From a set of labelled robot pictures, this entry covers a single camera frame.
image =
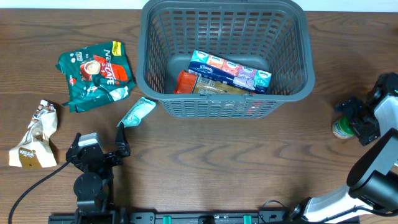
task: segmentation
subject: yellow label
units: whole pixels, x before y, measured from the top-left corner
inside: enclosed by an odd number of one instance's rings
[[[113,42],[112,54],[114,56],[122,56],[122,49],[121,49],[121,43],[120,42],[117,42],[117,41]]]

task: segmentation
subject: white wall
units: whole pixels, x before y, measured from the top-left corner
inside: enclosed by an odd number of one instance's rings
[[[148,0],[0,0],[0,8],[142,9]],[[293,0],[305,11],[398,12],[398,0]]]

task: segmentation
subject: orange box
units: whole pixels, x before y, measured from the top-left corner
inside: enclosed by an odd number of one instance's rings
[[[211,65],[215,68],[221,69],[224,64],[224,59],[220,57],[216,57],[214,55],[209,55],[209,59],[207,60],[207,64]]]
[[[237,77],[238,73],[239,73],[239,64],[230,62],[228,60],[224,60],[224,65],[223,65],[222,71],[224,71],[230,75],[233,75],[234,77]]]

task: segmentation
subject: coffee cup image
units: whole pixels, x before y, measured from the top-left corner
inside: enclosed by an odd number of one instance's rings
[[[83,63],[80,65],[80,72],[82,77],[86,81],[92,81],[92,75],[97,75],[101,71],[101,64],[96,60],[91,60],[89,62]]]

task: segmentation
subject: green clip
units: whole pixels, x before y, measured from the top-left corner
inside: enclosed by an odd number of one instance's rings
[[[243,224],[251,224],[251,215],[243,216]]]
[[[163,217],[163,224],[172,224],[172,217]]]

